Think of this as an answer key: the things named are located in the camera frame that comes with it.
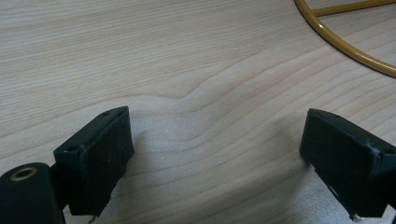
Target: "table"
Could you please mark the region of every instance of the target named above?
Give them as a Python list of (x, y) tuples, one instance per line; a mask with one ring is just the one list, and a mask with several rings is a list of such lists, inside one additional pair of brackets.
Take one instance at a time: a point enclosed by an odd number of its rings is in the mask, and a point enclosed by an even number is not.
[[(395, 11), (322, 20), (396, 64)], [(135, 155), (97, 224), (351, 223), (299, 156), (306, 111), (396, 144), (396, 80), (329, 46), (291, 0), (0, 3), (1, 174), (53, 164), (57, 146), (122, 105)]]

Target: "curved gold rod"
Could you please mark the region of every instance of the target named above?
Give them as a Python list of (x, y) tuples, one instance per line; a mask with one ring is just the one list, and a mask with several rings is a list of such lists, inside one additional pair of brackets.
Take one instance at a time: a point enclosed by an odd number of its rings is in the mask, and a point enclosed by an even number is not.
[(331, 15), (335, 13), (347, 12), (352, 10), (358, 10), (367, 7), (378, 7), (388, 4), (396, 3), (396, 0), (372, 0), (364, 1), (358, 3), (352, 3), (347, 5), (342, 5), (338, 7), (325, 7), (319, 9), (311, 9), (306, 4), (305, 0), (295, 0), (297, 8), (299, 8), (301, 14), (305, 17), (306, 21), (312, 26), (314, 30), (318, 32), (324, 39), (326, 39), (335, 48), (341, 50), (347, 56), (352, 59), (362, 63), (374, 70), (381, 72), (385, 75), (396, 77), (396, 66), (384, 63), (377, 58), (374, 58), (363, 51), (354, 48), (348, 44), (345, 40), (340, 38), (338, 35), (333, 33), (329, 28), (327, 28), (318, 16)]

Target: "wooden surface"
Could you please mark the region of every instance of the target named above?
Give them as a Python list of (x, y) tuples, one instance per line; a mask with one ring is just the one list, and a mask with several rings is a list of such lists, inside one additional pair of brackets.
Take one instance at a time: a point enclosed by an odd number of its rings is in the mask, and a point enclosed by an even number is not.
[[(396, 64), (395, 11), (323, 20)], [(299, 157), (306, 111), (396, 144), (396, 79), (329, 46), (291, 0), (0, 2), (1, 174), (53, 164), (57, 146), (121, 105), (135, 155), (97, 224), (350, 223)]]

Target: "straight gold rod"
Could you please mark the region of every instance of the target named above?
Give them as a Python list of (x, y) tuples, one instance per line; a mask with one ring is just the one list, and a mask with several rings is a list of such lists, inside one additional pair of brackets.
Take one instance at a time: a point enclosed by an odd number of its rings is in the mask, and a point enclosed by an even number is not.
[(360, 10), (368, 7), (381, 7), (384, 5), (394, 4), (396, 0), (368, 0), (357, 3), (345, 4), (336, 7), (323, 7), (312, 9), (312, 12), (317, 16), (328, 16), (336, 13), (343, 13), (348, 11)]
[(363, 51), (354, 48), (338, 35), (333, 33), (329, 28), (327, 28), (321, 20), (312, 12), (311, 8), (308, 7), (305, 0), (294, 0), (297, 8), (299, 8), (301, 14), (304, 16), (306, 21), (312, 26), (312, 28), (318, 32), (325, 40), (327, 40), (335, 48), (339, 49), (347, 56), (352, 59), (362, 63), (374, 70), (381, 72), (390, 77), (396, 77), (396, 66), (382, 62), (377, 58), (374, 58)]

